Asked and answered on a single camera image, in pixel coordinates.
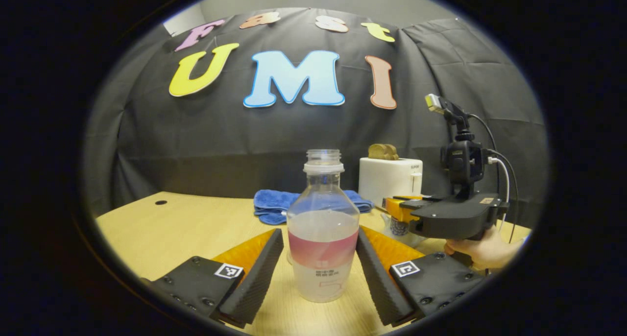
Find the blue towel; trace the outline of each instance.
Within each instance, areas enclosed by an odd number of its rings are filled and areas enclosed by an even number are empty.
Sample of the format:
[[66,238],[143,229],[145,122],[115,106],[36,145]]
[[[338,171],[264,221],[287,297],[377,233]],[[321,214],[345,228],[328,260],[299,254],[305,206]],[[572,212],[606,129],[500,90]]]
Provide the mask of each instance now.
[[[355,191],[344,191],[344,193],[351,199],[360,213],[369,213],[374,207],[370,200],[361,198]],[[285,223],[287,218],[281,212],[287,211],[299,195],[297,193],[262,189],[255,193],[255,198],[253,198],[255,215],[259,216],[259,220],[265,224],[277,225]]]

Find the black fabric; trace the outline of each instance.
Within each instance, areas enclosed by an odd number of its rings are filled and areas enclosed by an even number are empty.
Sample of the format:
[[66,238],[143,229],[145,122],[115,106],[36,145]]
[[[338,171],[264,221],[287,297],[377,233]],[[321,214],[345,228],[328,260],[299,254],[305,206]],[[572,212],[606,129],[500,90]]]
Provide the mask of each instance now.
[[[240,29],[248,17],[280,12],[280,21]],[[315,25],[319,15],[346,22],[347,33]],[[486,119],[499,151],[517,171],[522,202],[520,223],[539,215],[547,173],[546,132],[533,92],[498,48],[463,23],[437,21],[390,30],[396,42],[372,37],[360,24],[373,22],[349,13],[280,8],[235,15],[197,44],[174,52],[187,34],[144,44],[117,68],[97,95],[85,147],[85,194],[94,215],[158,191],[252,198],[260,189],[300,192],[305,151],[338,148],[346,171],[343,189],[358,189],[359,158],[370,144],[394,144],[401,157],[424,163],[423,193],[443,195],[451,186],[439,164],[439,148],[449,142],[448,125],[428,111],[425,95],[449,98]],[[200,76],[217,46],[237,42],[220,76],[198,93],[169,94],[178,62],[192,53],[208,55],[191,77]],[[331,50],[336,61],[341,106],[310,106],[302,101],[308,82],[292,104],[276,86],[276,103],[246,108],[257,52],[280,50],[297,65],[312,50]],[[396,110],[370,103],[373,55],[392,65]],[[479,122],[477,141],[489,146]],[[477,189],[495,191],[496,169],[488,167]]]

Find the white wall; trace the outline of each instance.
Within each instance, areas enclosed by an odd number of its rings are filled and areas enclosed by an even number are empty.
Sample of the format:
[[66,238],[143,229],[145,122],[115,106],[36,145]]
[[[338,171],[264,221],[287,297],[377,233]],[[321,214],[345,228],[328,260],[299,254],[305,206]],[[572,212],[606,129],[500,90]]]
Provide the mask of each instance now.
[[182,32],[251,10],[305,6],[354,13],[399,27],[457,17],[434,0],[202,0],[164,25],[170,33]]

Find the foam letter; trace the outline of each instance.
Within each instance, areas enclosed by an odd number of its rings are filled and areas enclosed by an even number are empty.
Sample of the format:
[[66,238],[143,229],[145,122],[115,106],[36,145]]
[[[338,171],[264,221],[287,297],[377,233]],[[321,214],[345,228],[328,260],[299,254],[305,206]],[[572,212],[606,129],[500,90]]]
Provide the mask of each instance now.
[[209,68],[207,68],[207,71],[201,77],[193,80],[190,80],[190,74],[192,73],[192,70],[194,70],[194,66],[197,64],[198,60],[204,57],[207,52],[202,51],[194,53],[181,59],[179,62],[179,69],[176,70],[176,73],[170,82],[170,95],[181,97],[197,93],[209,86],[209,84],[214,82],[218,75],[220,75],[220,72],[226,63],[226,58],[228,58],[231,51],[239,46],[240,44],[226,44],[214,48],[211,51],[214,56],[211,60]]
[[372,68],[372,80],[374,81],[374,93],[370,97],[370,102],[379,108],[394,110],[396,100],[392,97],[389,75],[392,66],[383,59],[372,57],[372,55],[367,55],[365,60]]
[[255,15],[254,17],[249,17],[243,24],[240,25],[240,28],[249,28],[257,25],[270,24],[273,22],[277,22],[280,19],[281,18],[278,17],[278,12],[263,13]]
[[338,91],[336,81],[336,60],[339,55],[328,50],[314,50],[294,68],[284,53],[278,50],[260,52],[253,55],[257,61],[257,73],[253,91],[244,99],[246,107],[267,107],[276,101],[269,92],[271,81],[285,102],[292,103],[309,80],[309,90],[303,95],[306,104],[339,106],[344,103],[344,95]]
[[381,27],[379,24],[375,24],[371,22],[363,22],[361,23],[361,25],[366,26],[368,28],[368,32],[370,32],[370,35],[378,38],[379,40],[383,40],[387,42],[395,41],[394,37],[385,35],[385,32],[389,33],[390,30],[387,30],[387,28]]
[[319,28],[323,28],[324,30],[337,31],[337,32],[347,32],[349,28],[347,28],[346,23],[342,21],[342,19],[327,17],[326,15],[320,15],[315,18],[315,25]]
[[210,22],[208,24],[200,25],[198,27],[193,28],[190,31],[190,34],[188,35],[188,37],[185,39],[185,41],[183,41],[183,43],[181,43],[181,45],[178,46],[174,50],[174,52],[188,48],[190,46],[194,46],[198,42],[199,39],[202,39],[202,37],[205,37],[206,35],[208,35],[211,32],[211,30],[213,30],[214,26],[220,26],[222,24],[224,24],[224,20]]

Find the human hand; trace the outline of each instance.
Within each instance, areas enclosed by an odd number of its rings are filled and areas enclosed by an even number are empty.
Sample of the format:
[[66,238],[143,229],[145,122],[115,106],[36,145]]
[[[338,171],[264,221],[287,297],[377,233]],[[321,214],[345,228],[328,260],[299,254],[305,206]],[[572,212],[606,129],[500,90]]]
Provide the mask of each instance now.
[[449,255],[455,251],[470,255],[474,267],[478,269],[499,269],[510,262],[521,246],[522,241],[503,242],[499,229],[492,226],[481,240],[446,240],[444,251]]

